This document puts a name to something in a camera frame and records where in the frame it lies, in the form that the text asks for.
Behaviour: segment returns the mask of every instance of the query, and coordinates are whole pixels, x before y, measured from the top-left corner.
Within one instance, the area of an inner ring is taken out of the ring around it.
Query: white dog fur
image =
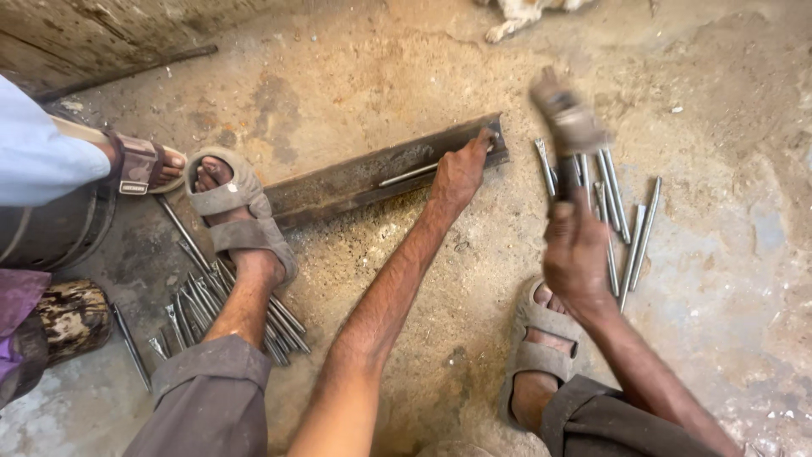
[[[474,0],[480,5],[487,5],[493,0]],[[488,30],[485,35],[489,43],[498,43],[507,35],[514,33],[520,28],[537,22],[542,18],[542,10],[545,8],[557,8],[566,12],[575,11],[584,3],[592,0],[499,0],[499,7],[505,16],[505,21],[501,25]]]

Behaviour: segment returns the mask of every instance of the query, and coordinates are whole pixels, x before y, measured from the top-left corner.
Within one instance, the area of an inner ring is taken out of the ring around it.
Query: sandal
[[[115,162],[110,165],[110,176],[103,182],[118,179],[121,194],[165,194],[179,188],[184,182],[181,176],[150,189],[150,186],[154,185],[161,175],[163,159],[167,151],[186,157],[177,150],[152,141],[126,137],[112,131],[102,132],[53,115],[50,118],[62,135],[94,143],[110,143],[113,146]]]
[[[572,317],[536,303],[533,295],[542,284],[543,278],[533,278],[522,287],[513,320],[511,349],[505,364],[505,379],[499,391],[499,416],[514,429],[522,431],[526,430],[516,421],[510,407],[513,397],[513,377],[519,372],[546,372],[558,378],[559,386],[569,381],[575,374],[572,370],[572,361],[578,351],[582,333],[581,326]],[[567,355],[541,343],[524,341],[528,327],[574,341],[572,353]]]
[[[234,172],[231,181],[219,187],[196,193],[194,184],[197,181],[197,167],[204,157],[215,157],[227,163]],[[227,252],[230,249],[267,249],[279,258],[285,267],[285,278],[281,285],[287,285],[298,272],[296,256],[291,247],[285,242],[282,232],[276,226],[271,214],[270,202],[263,192],[253,167],[242,156],[234,151],[222,147],[210,146],[200,150],[186,162],[183,177],[186,181],[186,195],[192,202],[200,216],[218,214],[239,207],[248,207],[248,211],[256,218],[251,220],[235,220],[214,227],[203,221],[209,227],[214,252]]]

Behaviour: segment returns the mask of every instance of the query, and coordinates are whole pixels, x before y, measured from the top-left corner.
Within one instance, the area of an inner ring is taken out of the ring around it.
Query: hand
[[[485,156],[493,144],[496,133],[484,127],[479,136],[457,152],[447,152],[437,166],[437,176],[431,187],[430,199],[442,203],[454,219],[471,202],[482,185]]]
[[[607,286],[608,228],[586,204],[586,189],[575,202],[557,202],[545,238],[544,277],[567,311],[581,325],[619,315]]]

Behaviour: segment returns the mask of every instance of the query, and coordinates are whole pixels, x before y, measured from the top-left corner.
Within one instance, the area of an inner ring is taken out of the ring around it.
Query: dusty floor
[[[488,111],[512,163],[486,173],[429,270],[385,373],[376,455],[462,439],[542,455],[501,424],[496,397],[517,286],[540,270],[546,195],[526,97],[552,63],[616,132],[627,212],[663,177],[661,211],[627,317],[739,442],[812,450],[812,3],[600,0],[550,13],[498,46],[469,0],[320,2],[213,39],[219,54],[74,97],[95,125],[193,152],[245,154],[270,183]],[[683,107],[672,114],[673,107]],[[314,348],[271,373],[269,455],[281,455],[339,324],[407,232],[425,192],[288,234],[301,262],[283,300]],[[121,202],[88,275],[145,344],[192,266],[150,199]],[[208,238],[180,193],[171,196]],[[581,372],[614,383],[587,342]],[[118,455],[150,400],[116,337],[49,370],[0,420],[0,455]]]

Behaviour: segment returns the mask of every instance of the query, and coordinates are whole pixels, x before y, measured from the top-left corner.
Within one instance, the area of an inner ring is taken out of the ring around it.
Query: metal drum
[[[113,187],[90,183],[42,207],[0,207],[0,268],[52,272],[88,258],[115,211]]]

